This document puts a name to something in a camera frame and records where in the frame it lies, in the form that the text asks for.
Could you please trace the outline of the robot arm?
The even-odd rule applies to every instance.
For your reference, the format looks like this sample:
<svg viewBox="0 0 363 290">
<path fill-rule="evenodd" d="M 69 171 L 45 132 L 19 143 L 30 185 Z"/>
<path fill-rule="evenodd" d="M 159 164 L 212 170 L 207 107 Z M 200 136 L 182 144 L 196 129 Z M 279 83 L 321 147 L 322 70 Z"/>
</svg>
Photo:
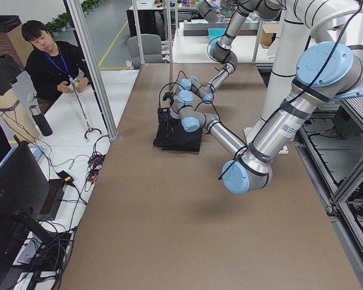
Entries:
<svg viewBox="0 0 363 290">
<path fill-rule="evenodd" d="M 223 66 L 206 85 L 202 85 L 197 77 L 191 76 L 179 81 L 179 90 L 193 92 L 205 103 L 212 102 L 216 89 L 234 73 L 238 66 L 236 54 L 231 50 L 232 42 L 238 36 L 247 17 L 255 12 L 265 21 L 274 20 L 282 10 L 276 1 L 238 1 L 235 11 L 227 25 L 226 31 L 212 42 L 209 56 Z"/>
<path fill-rule="evenodd" d="M 219 179 L 230 192 L 243 194 L 271 182 L 271 162 L 317 107 L 333 99 L 360 96 L 363 45 L 325 41 L 303 52 L 289 95 L 249 144 L 226 129 L 217 115 L 193 110 L 191 91 L 182 90 L 174 97 L 170 115 L 181 121 L 186 132 L 206 129 L 233 154 L 233 159 L 223 165 Z"/>
</svg>

